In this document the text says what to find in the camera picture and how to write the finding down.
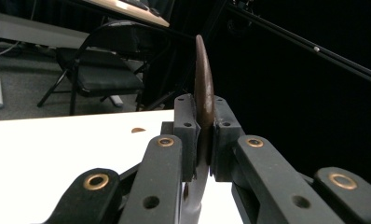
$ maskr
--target black folding chair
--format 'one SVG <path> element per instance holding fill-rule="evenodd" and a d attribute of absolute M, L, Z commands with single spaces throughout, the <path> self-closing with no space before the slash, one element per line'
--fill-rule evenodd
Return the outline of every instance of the black folding chair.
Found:
<path fill-rule="evenodd" d="M 74 115 L 76 93 L 85 97 L 138 94 L 139 110 L 148 66 L 169 48 L 170 39 L 159 28 L 134 21 L 111 21 L 93 31 L 79 49 L 58 48 L 57 62 L 63 73 L 37 106 L 42 106 L 65 77 L 72 82 L 70 115 Z M 124 61 L 141 66 L 132 71 Z M 143 73 L 143 78 L 135 74 Z"/>

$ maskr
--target gray floor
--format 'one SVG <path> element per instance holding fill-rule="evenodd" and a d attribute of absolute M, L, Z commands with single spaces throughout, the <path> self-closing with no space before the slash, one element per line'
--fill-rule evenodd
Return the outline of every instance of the gray floor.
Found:
<path fill-rule="evenodd" d="M 36 104 L 61 74 L 53 51 L 44 48 L 23 47 L 7 56 L 0 56 L 0 76 L 4 107 L 0 120 L 36 119 L 68 116 L 70 93 L 51 94 L 42 107 Z M 70 90 L 65 79 L 58 88 Z M 103 103 L 99 98 L 76 97 L 76 115 L 131 112 L 135 110 L 135 95 L 121 96 L 124 105 L 113 106 L 110 100 Z"/>

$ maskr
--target tabletop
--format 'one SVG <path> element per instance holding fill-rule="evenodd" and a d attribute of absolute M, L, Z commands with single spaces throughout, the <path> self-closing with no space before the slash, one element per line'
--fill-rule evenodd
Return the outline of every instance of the tabletop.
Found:
<path fill-rule="evenodd" d="M 120 0 L 82 0 L 82 2 L 93 4 L 97 7 L 106 8 L 139 20 L 153 22 L 161 26 L 169 27 L 169 23 L 160 16 L 156 16 L 148 10 L 134 7 Z"/>
<path fill-rule="evenodd" d="M 82 173 L 130 169 L 162 121 L 173 111 L 0 121 L 0 223 L 42 223 Z M 230 188 L 209 178 L 199 223 L 241 223 Z"/>

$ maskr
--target bolt hole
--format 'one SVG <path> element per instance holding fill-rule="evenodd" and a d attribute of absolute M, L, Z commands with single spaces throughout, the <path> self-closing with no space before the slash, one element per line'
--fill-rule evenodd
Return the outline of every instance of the bolt hole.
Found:
<path fill-rule="evenodd" d="M 94 177 L 94 178 L 92 178 L 91 180 L 90 180 L 90 184 L 92 185 L 92 186 L 97 186 L 97 185 L 100 185 L 100 184 L 102 184 L 102 182 L 103 182 L 103 178 L 101 178 L 101 177 Z"/>
<path fill-rule="evenodd" d="M 146 197 L 143 200 L 143 207 L 145 209 L 153 209 L 159 205 L 159 198 L 156 196 Z"/>
<path fill-rule="evenodd" d="M 310 202 L 308 199 L 299 195 L 293 196 L 293 203 L 300 208 L 310 208 Z"/>
<path fill-rule="evenodd" d="M 171 138 L 159 138 L 158 145 L 160 147 L 171 147 L 174 144 L 173 139 Z"/>
<path fill-rule="evenodd" d="M 247 144 L 251 147 L 261 147 L 264 145 L 264 143 L 256 138 L 249 138 L 246 140 Z"/>
<path fill-rule="evenodd" d="M 343 189 L 357 189 L 357 183 L 350 177 L 342 174 L 330 174 L 328 178 L 340 188 Z"/>

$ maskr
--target cable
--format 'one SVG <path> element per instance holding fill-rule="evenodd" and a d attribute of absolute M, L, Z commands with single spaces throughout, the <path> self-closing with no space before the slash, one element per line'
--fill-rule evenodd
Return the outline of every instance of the cable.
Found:
<path fill-rule="evenodd" d="M 34 19 L 34 11 L 36 9 L 36 3 L 37 3 L 37 0 L 34 0 L 34 7 L 32 8 L 32 15 L 31 15 L 31 21 Z M 12 49 L 14 49 L 15 47 L 17 47 L 19 45 L 20 41 L 17 41 L 15 44 L 13 44 L 11 47 L 9 47 L 8 49 L 5 49 L 3 51 L 0 52 L 0 55 L 2 54 L 5 54 L 9 51 L 11 51 Z"/>

